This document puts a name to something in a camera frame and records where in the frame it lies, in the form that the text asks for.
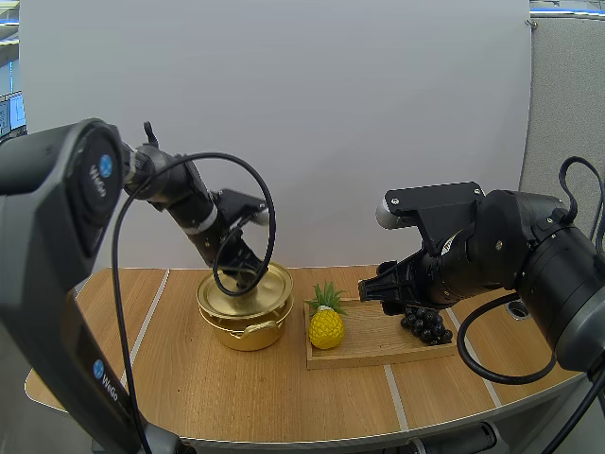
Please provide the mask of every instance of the wooden tray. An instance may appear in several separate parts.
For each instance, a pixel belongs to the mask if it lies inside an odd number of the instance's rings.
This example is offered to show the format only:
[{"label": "wooden tray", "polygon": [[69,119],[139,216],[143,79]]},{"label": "wooden tray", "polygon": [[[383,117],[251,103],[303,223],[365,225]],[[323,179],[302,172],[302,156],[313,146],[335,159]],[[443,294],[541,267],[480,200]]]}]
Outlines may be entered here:
[{"label": "wooden tray", "polygon": [[454,333],[452,343],[427,346],[399,324],[402,316],[388,316],[376,301],[360,302],[342,298],[344,339],[329,350],[314,347],[309,340],[311,323],[309,305],[304,305],[306,337],[306,368],[336,369],[340,367],[375,366],[396,362],[419,361],[455,355],[457,330],[445,310],[440,314],[443,324]]}]

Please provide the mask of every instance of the pot lid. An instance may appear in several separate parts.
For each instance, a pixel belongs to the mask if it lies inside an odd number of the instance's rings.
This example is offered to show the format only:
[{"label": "pot lid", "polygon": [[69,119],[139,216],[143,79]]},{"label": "pot lid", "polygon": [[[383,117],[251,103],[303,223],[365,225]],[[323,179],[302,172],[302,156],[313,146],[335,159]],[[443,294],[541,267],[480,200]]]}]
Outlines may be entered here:
[{"label": "pot lid", "polygon": [[[235,280],[218,272],[220,282],[229,290],[236,290]],[[224,294],[209,274],[198,287],[198,303],[201,310],[219,319],[252,319],[268,314],[283,306],[292,292],[292,276],[288,270],[271,262],[256,288],[238,297]]]}]

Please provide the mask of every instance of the wooden table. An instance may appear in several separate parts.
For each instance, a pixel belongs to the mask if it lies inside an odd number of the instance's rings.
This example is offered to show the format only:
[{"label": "wooden table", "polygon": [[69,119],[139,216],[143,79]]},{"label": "wooden table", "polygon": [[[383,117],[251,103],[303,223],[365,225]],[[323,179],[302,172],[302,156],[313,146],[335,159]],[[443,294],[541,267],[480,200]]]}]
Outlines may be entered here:
[{"label": "wooden table", "polygon": [[[456,356],[353,369],[307,371],[303,300],[312,286],[334,280],[355,296],[375,266],[297,269],[295,306],[283,337],[258,352],[220,344],[198,312],[196,289],[208,271],[122,270],[122,292],[139,407],[147,420],[182,437],[246,442],[336,440],[423,428],[542,392],[574,376],[559,366],[523,386],[489,383]],[[457,304],[462,321],[496,291]],[[88,324],[118,375],[124,371],[110,270],[93,275],[78,295]],[[524,375],[550,351],[532,320],[504,307],[479,318],[468,339],[483,365]],[[27,395],[61,405],[32,371]]]}]

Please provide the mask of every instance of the robot logo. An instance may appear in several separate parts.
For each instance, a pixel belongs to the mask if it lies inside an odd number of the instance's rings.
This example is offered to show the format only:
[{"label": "robot logo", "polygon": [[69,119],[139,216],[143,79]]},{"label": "robot logo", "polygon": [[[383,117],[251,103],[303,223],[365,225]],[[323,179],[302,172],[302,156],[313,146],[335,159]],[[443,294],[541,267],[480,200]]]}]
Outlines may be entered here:
[{"label": "robot logo", "polygon": [[100,379],[103,376],[104,369],[103,361],[100,359],[96,360],[95,364],[93,365],[93,374],[95,374],[96,379]]},{"label": "robot logo", "polygon": [[108,154],[101,156],[101,160],[98,163],[98,169],[101,177],[107,178],[112,174],[112,158]]}]

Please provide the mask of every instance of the pot handle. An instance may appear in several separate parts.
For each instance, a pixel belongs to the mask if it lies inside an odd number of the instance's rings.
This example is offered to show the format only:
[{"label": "pot handle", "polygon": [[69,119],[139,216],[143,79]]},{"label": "pot handle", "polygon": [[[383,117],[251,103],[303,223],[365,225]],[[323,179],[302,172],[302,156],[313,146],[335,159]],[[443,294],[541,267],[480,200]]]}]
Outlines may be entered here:
[{"label": "pot handle", "polygon": [[255,333],[256,331],[262,331],[264,329],[280,329],[282,327],[281,323],[276,323],[273,320],[269,320],[268,322],[263,322],[263,323],[259,323],[259,324],[252,324],[250,326],[248,326],[243,333],[241,334],[236,334],[236,333],[229,333],[231,334],[234,338],[236,339],[245,339],[247,336],[249,336],[252,333]]}]

